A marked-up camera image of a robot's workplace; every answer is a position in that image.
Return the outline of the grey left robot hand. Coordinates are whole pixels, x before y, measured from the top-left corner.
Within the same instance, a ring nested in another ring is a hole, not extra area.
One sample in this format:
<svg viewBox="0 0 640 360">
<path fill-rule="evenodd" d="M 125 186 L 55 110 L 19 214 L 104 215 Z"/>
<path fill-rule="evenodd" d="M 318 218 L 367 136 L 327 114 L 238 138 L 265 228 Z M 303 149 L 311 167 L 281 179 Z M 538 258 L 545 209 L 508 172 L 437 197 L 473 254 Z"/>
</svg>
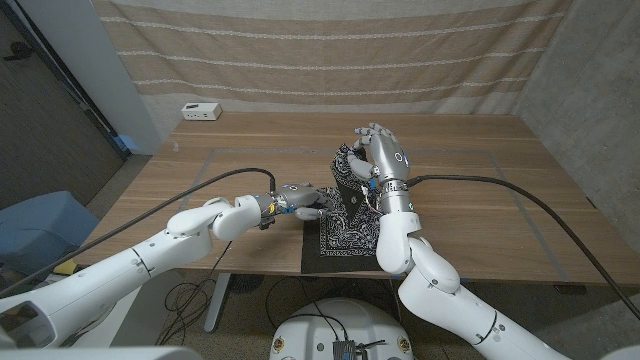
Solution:
<svg viewBox="0 0 640 360">
<path fill-rule="evenodd" d="M 321 219 L 334 210 L 331 200 L 310 183 L 286 184 L 255 196 L 262 217 L 293 214 L 301 221 Z"/>
</svg>

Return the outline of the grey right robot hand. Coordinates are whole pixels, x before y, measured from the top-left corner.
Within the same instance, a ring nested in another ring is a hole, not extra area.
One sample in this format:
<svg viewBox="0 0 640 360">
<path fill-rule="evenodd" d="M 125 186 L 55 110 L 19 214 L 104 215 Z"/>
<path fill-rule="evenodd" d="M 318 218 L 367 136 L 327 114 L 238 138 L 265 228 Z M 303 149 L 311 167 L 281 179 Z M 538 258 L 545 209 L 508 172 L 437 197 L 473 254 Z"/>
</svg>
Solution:
<svg viewBox="0 0 640 360">
<path fill-rule="evenodd" d="M 360 138 L 347 155 L 352 173 L 363 181 L 376 180 L 384 214 L 412 212 L 407 185 L 409 162 L 395 135 L 377 123 L 356 128 L 355 133 Z"/>
</svg>

